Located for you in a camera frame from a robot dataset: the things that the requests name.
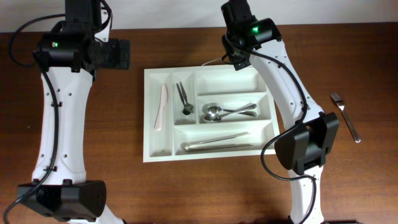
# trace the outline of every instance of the fork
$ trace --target fork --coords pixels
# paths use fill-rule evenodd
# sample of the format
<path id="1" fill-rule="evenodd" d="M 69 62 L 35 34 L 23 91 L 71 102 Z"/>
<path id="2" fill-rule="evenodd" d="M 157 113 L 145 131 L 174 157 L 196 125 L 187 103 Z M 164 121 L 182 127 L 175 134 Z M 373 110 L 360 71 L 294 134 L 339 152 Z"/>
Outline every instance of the fork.
<path id="1" fill-rule="evenodd" d="M 356 132 L 356 129 L 354 128 L 353 124 L 351 123 L 351 120 L 348 118 L 348 115 L 346 114 L 346 112 L 344 110 L 344 108 L 345 108 L 344 101 L 336 93 L 332 93 L 330 96 L 335 101 L 337 107 L 339 107 L 339 109 L 341 110 L 341 113 L 343 114 L 344 119 L 347 122 L 349 130 L 351 131 L 351 134 L 353 135 L 355 142 L 356 143 L 361 142 L 361 138 L 360 138 L 359 134 Z"/>

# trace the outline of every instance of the white wall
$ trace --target white wall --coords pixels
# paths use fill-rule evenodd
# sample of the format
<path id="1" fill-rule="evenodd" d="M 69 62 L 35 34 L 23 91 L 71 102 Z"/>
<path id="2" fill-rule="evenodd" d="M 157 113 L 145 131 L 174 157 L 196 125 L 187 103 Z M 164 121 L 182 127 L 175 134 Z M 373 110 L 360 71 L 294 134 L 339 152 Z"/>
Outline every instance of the white wall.
<path id="1" fill-rule="evenodd" d="M 64 0 L 0 0 L 0 32 L 15 31 L 36 17 L 63 13 Z M 113 29 L 223 27 L 227 0 L 108 0 Z M 258 19 L 276 24 L 398 21 L 398 0 L 248 0 Z M 57 20 L 29 31 L 49 30 Z"/>

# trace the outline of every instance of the cutlery tray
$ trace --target cutlery tray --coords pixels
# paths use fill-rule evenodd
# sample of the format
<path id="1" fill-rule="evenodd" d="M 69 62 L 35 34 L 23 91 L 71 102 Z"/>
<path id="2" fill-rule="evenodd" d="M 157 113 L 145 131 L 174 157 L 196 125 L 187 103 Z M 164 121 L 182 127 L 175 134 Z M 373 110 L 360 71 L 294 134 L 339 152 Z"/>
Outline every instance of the cutlery tray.
<path id="1" fill-rule="evenodd" d="M 188 102 L 194 105 L 190 115 L 182 113 L 183 104 L 176 83 L 182 82 Z M 163 125 L 154 129 L 159 110 L 161 86 L 165 84 L 168 102 L 164 106 Z M 220 123 L 203 120 L 208 103 L 236 110 L 256 103 L 251 111 L 257 117 L 241 114 L 225 116 Z M 183 146 L 193 142 L 232 136 L 250 135 L 203 146 L 252 144 L 249 147 L 187 152 Z M 259 155 L 264 145 L 279 134 L 274 99 L 257 70 L 247 67 L 235 71 L 232 65 L 185 68 L 156 68 L 144 71 L 144 162 L 205 159 Z M 266 154 L 275 154 L 273 146 Z"/>

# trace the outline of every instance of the white tray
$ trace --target white tray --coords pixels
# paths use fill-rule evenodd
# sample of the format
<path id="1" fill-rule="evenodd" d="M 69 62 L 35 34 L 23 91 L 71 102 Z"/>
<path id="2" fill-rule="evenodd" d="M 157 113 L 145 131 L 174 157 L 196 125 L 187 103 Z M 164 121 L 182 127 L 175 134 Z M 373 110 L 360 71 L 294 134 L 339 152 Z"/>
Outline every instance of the white tray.
<path id="1" fill-rule="evenodd" d="M 145 69 L 144 76 L 144 162 L 258 156 L 262 147 L 279 134 L 274 99 L 252 67 L 238 72 L 232 65 Z M 188 102 L 195 107 L 189 116 L 182 113 L 183 105 L 176 87 L 179 82 L 187 92 Z M 163 127 L 156 131 L 154 125 L 163 84 L 167 86 L 169 100 L 164 108 Z M 208 124 L 203 121 L 202 112 L 207 103 L 217 103 L 230 110 L 257 103 L 253 110 L 257 117 L 232 114 L 220 123 Z M 245 132 L 250 135 L 212 145 L 251 143 L 251 147 L 192 152 L 182 149 L 184 144 Z M 275 154 L 273 146 L 266 154 Z"/>

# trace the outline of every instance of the wood surface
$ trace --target wood surface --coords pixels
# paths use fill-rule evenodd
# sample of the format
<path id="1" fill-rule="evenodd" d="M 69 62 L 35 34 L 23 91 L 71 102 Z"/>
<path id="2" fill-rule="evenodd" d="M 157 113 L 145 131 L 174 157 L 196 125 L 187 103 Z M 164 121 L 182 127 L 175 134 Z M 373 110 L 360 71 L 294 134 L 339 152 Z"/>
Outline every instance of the wood surface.
<path id="1" fill-rule="evenodd" d="M 325 220 L 398 223 L 398 23 L 279 26 L 289 57 L 315 101 L 340 128 L 326 158 Z M 99 70 L 88 97 L 85 166 L 106 182 L 110 209 L 128 223 L 260 223 L 285 220 L 290 184 L 259 156 L 142 162 L 144 69 L 189 67 L 224 54 L 225 28 L 113 30 L 131 42 L 130 70 Z M 0 35 L 0 211 L 28 183 L 40 147 L 43 93 L 37 67 L 22 68 Z M 16 57 L 31 62 L 41 34 L 23 33 Z M 329 94 L 346 102 L 362 142 L 356 144 Z M 276 156 L 269 167 L 287 171 Z M 56 223 L 18 205 L 11 223 Z"/>

